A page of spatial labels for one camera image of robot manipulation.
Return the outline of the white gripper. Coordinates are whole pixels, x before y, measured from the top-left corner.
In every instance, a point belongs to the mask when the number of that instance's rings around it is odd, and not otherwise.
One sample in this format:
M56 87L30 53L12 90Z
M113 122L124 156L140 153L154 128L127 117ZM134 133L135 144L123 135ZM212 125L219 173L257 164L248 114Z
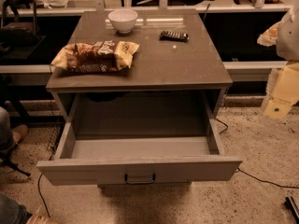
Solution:
M283 119L299 101L299 62L288 61L278 71L270 97L273 100L265 102L263 113L270 119Z

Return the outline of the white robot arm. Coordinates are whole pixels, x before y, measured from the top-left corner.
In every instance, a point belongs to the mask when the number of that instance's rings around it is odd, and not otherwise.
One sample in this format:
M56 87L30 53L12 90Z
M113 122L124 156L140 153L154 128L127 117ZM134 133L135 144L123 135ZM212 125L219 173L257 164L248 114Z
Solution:
M299 7L293 6L278 23L277 55L287 61L273 69L268 77L263 114L270 119L282 119L299 101Z

